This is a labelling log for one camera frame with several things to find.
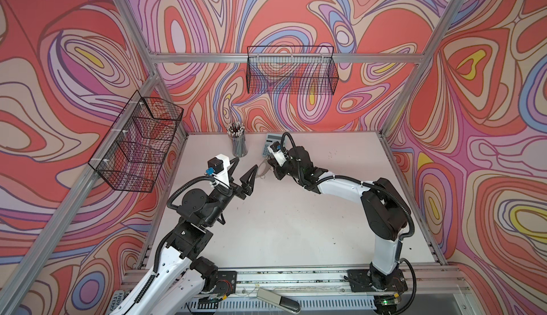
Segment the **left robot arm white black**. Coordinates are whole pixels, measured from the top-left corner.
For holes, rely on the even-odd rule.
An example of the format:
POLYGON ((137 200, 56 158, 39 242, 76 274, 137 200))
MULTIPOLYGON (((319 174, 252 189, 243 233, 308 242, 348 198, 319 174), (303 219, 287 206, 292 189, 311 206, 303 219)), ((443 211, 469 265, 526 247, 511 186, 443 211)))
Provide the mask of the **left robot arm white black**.
POLYGON ((219 154, 208 161, 204 175, 186 182, 168 198, 178 223, 159 242, 153 264, 111 314, 176 314, 198 294, 215 289, 218 267, 201 255, 212 239, 211 227, 225 224, 224 211, 234 198, 252 195, 258 165, 236 183, 239 158, 219 154))

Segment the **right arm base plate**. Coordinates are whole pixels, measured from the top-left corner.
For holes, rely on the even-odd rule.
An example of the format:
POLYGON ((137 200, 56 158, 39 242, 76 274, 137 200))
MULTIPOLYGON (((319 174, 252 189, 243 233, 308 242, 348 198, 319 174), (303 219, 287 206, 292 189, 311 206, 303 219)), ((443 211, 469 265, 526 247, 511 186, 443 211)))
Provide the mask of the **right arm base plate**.
POLYGON ((401 294, 408 290, 406 279, 400 269, 395 269, 389 275, 383 275, 374 269, 349 269, 344 279, 350 284, 351 291, 354 293, 401 294))

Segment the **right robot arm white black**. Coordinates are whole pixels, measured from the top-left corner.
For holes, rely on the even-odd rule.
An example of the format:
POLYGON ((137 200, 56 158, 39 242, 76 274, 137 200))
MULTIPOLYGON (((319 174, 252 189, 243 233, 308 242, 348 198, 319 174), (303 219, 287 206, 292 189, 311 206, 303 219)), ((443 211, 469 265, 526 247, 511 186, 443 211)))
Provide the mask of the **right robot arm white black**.
POLYGON ((309 152, 297 146, 292 135, 284 132, 280 141, 268 147, 268 164, 278 180, 290 176, 303 189, 318 195, 333 195, 357 202, 375 235, 375 251, 369 267, 373 289, 384 291, 400 271, 403 240, 415 233, 411 209, 385 178, 365 182, 316 167, 309 152))

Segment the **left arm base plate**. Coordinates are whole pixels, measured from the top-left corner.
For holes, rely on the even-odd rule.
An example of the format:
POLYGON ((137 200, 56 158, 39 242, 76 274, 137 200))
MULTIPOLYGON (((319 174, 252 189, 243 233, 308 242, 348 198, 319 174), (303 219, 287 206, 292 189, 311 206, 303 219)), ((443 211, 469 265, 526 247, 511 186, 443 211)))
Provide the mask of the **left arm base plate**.
POLYGON ((174 286, 175 291, 183 295, 217 294, 229 296, 236 291, 235 272, 214 272, 203 276, 196 270, 189 269, 174 286))

